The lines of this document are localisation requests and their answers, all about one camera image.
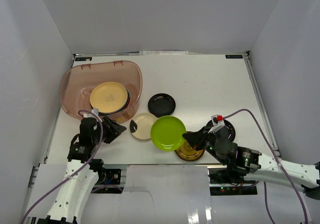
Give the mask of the dark teal ceramic plate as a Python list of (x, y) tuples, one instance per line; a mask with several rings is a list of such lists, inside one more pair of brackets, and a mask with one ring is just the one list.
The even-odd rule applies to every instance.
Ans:
[(127, 102), (126, 102), (126, 106), (125, 106), (125, 108), (127, 108), (129, 105), (130, 105), (130, 103), (131, 103), (131, 92), (130, 92), (130, 90), (128, 89), (128, 88), (126, 88), (126, 90), (127, 90)]

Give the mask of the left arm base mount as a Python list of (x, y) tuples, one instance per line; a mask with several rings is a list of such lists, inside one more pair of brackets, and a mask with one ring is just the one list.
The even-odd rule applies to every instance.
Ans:
[(120, 184), (122, 171), (119, 168), (107, 168), (102, 170), (102, 176), (99, 179), (99, 184)]

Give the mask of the light blue plate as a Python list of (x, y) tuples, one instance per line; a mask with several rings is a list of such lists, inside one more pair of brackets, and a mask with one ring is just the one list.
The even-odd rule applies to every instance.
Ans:
[(120, 111), (124, 110), (125, 107), (126, 107), (126, 103), (125, 103), (120, 109), (118, 109), (117, 111), (110, 112), (110, 113), (102, 113), (102, 112), (99, 112), (99, 115), (110, 115), (110, 114), (114, 114), (114, 113), (117, 113), (117, 112), (120, 112)]

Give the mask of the cream plate with black patch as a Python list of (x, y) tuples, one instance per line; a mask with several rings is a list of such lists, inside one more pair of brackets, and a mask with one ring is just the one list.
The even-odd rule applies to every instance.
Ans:
[(133, 137), (139, 140), (149, 140), (150, 131), (157, 118), (151, 113), (140, 113), (135, 115), (130, 121), (130, 132)]

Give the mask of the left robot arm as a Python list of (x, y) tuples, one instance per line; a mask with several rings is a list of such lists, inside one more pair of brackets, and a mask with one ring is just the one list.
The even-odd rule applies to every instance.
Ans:
[(95, 159), (100, 145), (110, 144), (126, 127), (108, 117), (90, 115), (81, 120), (79, 133), (71, 141), (64, 180), (45, 194), (58, 190), (46, 217), (37, 223), (80, 223), (84, 207), (96, 183), (105, 180), (103, 160)]

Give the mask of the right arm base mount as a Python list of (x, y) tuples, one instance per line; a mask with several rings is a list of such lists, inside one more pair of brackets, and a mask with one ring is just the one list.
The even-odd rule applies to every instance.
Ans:
[(220, 175), (225, 168), (208, 168), (209, 189), (211, 196), (244, 196), (257, 195), (257, 184), (255, 181), (230, 180)]

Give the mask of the lime green plate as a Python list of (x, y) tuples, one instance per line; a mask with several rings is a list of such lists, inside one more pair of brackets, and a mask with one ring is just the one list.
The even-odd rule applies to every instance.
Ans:
[(163, 116), (151, 127), (151, 141), (162, 151), (175, 151), (182, 146), (185, 139), (186, 127), (183, 122), (174, 116)]

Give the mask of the brown and yellow patterned plate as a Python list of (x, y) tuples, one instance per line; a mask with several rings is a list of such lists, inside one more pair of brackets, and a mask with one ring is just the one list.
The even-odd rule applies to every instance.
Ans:
[(175, 150), (176, 155), (188, 162), (197, 161), (204, 155), (204, 150), (194, 150), (190, 144), (185, 141), (178, 149)]

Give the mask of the black glossy plate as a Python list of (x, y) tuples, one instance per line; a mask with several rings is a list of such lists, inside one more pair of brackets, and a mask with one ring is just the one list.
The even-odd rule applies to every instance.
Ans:
[(149, 99), (147, 107), (151, 114), (160, 118), (174, 113), (176, 109), (176, 101), (169, 94), (157, 93)]

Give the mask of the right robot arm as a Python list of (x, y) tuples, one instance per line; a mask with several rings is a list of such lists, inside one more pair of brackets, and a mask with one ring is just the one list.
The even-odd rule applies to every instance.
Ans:
[(305, 165), (276, 159), (210, 133), (206, 127), (185, 133), (183, 138), (193, 149), (205, 150), (223, 165), (210, 174), (215, 183), (262, 181), (296, 188), (311, 199), (320, 198), (319, 163)]

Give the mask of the black plate with iridescent rim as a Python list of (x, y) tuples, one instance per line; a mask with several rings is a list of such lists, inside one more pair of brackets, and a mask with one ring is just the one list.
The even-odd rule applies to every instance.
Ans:
[(227, 138), (230, 141), (234, 141), (236, 137), (236, 130), (234, 126), (227, 120), (224, 120), (224, 127), (220, 130), (220, 137)]

